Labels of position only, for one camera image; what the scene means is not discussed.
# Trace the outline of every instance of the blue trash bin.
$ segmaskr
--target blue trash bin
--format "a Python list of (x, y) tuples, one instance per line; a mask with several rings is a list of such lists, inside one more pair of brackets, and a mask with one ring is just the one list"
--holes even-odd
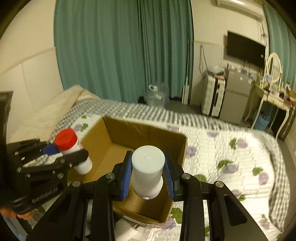
[(261, 113), (260, 113), (253, 129), (260, 130), (260, 131), (265, 131), (265, 129), (268, 126), (269, 122), (270, 122), (270, 114), (266, 115), (265, 119), (264, 119), (261, 116)]

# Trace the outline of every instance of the black flat screen tv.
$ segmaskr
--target black flat screen tv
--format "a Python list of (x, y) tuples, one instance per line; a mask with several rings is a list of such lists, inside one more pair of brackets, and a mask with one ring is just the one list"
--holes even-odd
[(230, 31), (227, 32), (227, 55), (264, 68), (265, 46)]

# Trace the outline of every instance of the teal curtain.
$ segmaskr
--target teal curtain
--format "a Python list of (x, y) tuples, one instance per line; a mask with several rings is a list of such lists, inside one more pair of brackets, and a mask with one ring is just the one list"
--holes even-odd
[(293, 88), (296, 75), (296, 40), (277, 11), (268, 4), (263, 4), (266, 15), (270, 53), (276, 52), (283, 66), (282, 81), (288, 81)]
[(137, 102), (157, 83), (181, 97), (187, 68), (192, 82), (190, 0), (57, 0), (54, 44), (65, 89)]

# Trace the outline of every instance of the checkered blanket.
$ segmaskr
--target checkered blanket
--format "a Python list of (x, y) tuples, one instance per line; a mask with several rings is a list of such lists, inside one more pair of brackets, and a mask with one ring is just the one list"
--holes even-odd
[(157, 121), (180, 126), (192, 126), (206, 130), (243, 130), (252, 134), (258, 141), (265, 145), (266, 150), (270, 154), (270, 160), (274, 168), (275, 183), (269, 200), (269, 217), (272, 223), (280, 231), (283, 231), (290, 200), (290, 187), (281, 150), (277, 141), (271, 135), (262, 131), (238, 127), (203, 115), (176, 113), (165, 110), (164, 108), (143, 104), (128, 104), (112, 100), (84, 99), (78, 101), (57, 124), (54, 132), (51, 134), (50, 141), (53, 140), (60, 130), (71, 127), (80, 116), (87, 114)]

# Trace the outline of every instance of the white suitcase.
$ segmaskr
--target white suitcase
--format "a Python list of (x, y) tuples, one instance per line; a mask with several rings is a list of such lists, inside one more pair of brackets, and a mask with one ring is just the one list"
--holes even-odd
[(206, 75), (203, 78), (202, 113), (218, 117), (225, 91), (225, 81)]

